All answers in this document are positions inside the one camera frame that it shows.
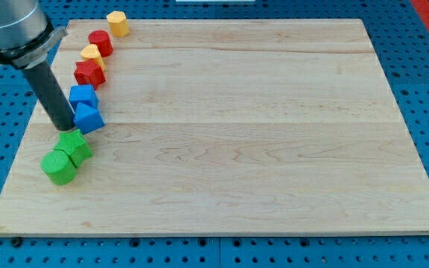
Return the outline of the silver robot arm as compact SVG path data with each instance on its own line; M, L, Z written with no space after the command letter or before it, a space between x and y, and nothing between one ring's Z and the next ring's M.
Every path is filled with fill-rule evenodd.
M0 0L0 65L20 70L53 125L74 128L74 112L48 63L48 52L67 35L37 0Z

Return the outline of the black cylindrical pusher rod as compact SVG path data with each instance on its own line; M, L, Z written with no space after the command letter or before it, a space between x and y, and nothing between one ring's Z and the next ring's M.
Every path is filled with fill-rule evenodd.
M22 73L53 125L60 131L72 130L74 112L48 61L22 69Z

